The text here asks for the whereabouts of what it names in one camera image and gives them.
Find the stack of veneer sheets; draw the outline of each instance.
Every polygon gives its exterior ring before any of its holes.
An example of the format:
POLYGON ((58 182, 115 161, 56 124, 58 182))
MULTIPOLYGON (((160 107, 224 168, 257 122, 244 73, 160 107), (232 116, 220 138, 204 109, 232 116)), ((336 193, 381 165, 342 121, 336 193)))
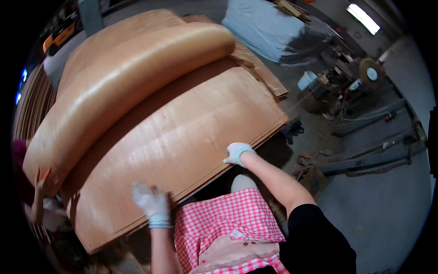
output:
POLYGON ((56 100, 43 66, 38 65, 28 76, 21 90, 14 118, 13 139, 31 139, 56 100))
POLYGON ((235 43, 221 25, 154 10, 70 54, 23 168, 28 178, 52 168, 88 253, 147 222, 134 182, 181 201, 230 168, 230 143, 256 148, 288 121, 273 96, 284 87, 235 43))

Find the orange vehicle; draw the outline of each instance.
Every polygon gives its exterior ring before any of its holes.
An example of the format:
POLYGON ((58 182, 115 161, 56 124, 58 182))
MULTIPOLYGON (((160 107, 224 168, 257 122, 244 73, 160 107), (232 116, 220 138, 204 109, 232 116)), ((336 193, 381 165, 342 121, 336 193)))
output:
POLYGON ((58 49, 76 33, 83 29, 80 18, 76 12, 68 16, 42 44, 44 53, 53 56, 58 49))

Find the dark cloth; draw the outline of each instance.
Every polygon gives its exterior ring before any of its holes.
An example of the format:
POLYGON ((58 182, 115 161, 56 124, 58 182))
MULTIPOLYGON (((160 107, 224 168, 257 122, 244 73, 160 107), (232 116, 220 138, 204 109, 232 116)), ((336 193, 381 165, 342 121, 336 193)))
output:
MULTIPOLYGON (((356 273, 356 253, 316 205, 295 208, 288 229, 289 237, 280 243, 280 261, 290 273, 356 273)), ((276 274, 271 266, 248 273, 276 274)))
POLYGON ((14 161, 15 186, 20 199, 27 205, 33 204, 35 188, 29 182, 23 172, 23 162, 26 155, 26 140, 14 140, 12 142, 12 159, 14 161))

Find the white glove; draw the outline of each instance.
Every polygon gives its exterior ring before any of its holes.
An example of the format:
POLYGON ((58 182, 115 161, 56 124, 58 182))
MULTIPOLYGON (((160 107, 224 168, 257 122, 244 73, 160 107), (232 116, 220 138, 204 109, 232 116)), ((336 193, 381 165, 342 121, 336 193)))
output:
POLYGON ((132 199, 148 217, 149 228, 172 228, 166 193, 140 183, 132 184, 132 199))
POLYGON ((232 143, 226 148, 228 152, 228 157, 223 159, 224 164, 238 164, 243 168, 246 168, 244 164, 240 161, 240 155, 245 151, 254 152, 251 145, 245 143, 232 143))

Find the lace trim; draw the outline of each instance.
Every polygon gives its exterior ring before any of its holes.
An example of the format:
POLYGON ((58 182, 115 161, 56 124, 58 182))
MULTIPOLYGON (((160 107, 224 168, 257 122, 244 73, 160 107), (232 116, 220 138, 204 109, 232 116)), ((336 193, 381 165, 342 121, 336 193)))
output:
POLYGON ((205 273, 205 272, 213 271, 213 270, 216 270, 216 269, 219 269, 219 268, 235 267, 235 266, 241 265, 241 264, 243 264, 245 262, 249 262, 251 260, 254 260, 256 258, 266 259, 266 258, 272 257, 275 254, 278 254, 279 252, 280 252, 280 248, 275 249, 275 250, 273 250, 273 251, 271 251, 269 253, 250 254, 250 255, 247 255, 246 257, 240 258, 238 260, 231 261, 229 263, 215 264, 215 265, 211 265, 211 266, 208 266, 208 267, 201 267, 201 268, 197 269, 196 272, 193 272, 193 274, 205 273))

